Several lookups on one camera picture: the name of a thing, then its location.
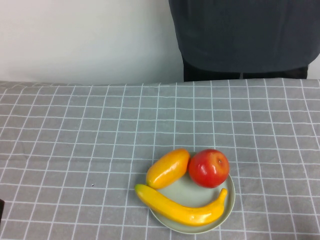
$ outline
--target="gray checkered tablecloth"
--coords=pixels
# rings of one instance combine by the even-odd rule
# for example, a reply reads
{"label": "gray checkered tablecloth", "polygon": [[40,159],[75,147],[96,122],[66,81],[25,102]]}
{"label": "gray checkered tablecloth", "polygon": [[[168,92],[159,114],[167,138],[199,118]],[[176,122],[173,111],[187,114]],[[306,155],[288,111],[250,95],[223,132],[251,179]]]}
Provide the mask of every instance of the gray checkered tablecloth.
{"label": "gray checkered tablecloth", "polygon": [[[319,240],[320,82],[0,83],[0,239]],[[185,235],[136,197],[152,163],[226,154],[235,206]]]}

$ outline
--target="banana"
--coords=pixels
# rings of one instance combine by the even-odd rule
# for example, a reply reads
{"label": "banana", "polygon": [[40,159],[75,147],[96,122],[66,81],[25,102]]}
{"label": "banana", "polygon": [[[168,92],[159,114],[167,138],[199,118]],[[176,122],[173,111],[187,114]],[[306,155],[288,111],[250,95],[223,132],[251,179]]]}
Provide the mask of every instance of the banana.
{"label": "banana", "polygon": [[193,227],[207,225],[220,218],[224,213],[224,202],[228,194],[227,189],[223,188],[219,197],[208,205],[187,207],[170,200],[147,185],[137,184],[134,189],[139,199],[152,210],[175,222]]}

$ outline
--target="gray shirt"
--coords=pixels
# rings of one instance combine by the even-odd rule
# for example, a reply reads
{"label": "gray shirt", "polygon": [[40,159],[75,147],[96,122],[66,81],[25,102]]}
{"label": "gray shirt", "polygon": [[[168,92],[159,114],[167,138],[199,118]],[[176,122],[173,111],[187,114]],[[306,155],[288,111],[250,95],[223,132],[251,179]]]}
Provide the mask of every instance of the gray shirt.
{"label": "gray shirt", "polygon": [[182,56],[215,72],[263,73],[320,53],[320,0],[169,0]]}

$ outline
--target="red apple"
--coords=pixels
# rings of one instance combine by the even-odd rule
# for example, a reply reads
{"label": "red apple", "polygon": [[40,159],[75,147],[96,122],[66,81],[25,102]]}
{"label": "red apple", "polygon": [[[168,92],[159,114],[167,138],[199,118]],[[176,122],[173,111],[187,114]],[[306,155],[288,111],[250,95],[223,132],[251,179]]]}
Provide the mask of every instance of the red apple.
{"label": "red apple", "polygon": [[226,156],[215,149],[198,152],[191,158],[188,171],[191,179],[205,188],[215,188],[222,184],[229,174]]}

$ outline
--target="light green plate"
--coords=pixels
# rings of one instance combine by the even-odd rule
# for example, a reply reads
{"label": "light green plate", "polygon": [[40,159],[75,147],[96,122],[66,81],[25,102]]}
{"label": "light green plate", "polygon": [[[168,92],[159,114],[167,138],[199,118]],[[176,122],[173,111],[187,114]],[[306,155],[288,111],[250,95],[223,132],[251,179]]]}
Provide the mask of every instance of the light green plate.
{"label": "light green plate", "polygon": [[224,201],[223,215],[216,221],[204,226],[187,226],[181,223],[172,221],[165,216],[153,211],[151,212],[166,227],[184,234],[200,234],[210,231],[221,225],[230,215],[235,205],[235,185],[230,175],[220,186],[216,188],[204,188],[194,183],[189,174],[186,173],[183,177],[175,181],[173,184],[159,189],[158,191],[167,198],[179,203],[183,206],[198,208],[203,207],[213,200],[217,199],[222,188],[228,190],[227,197]]}

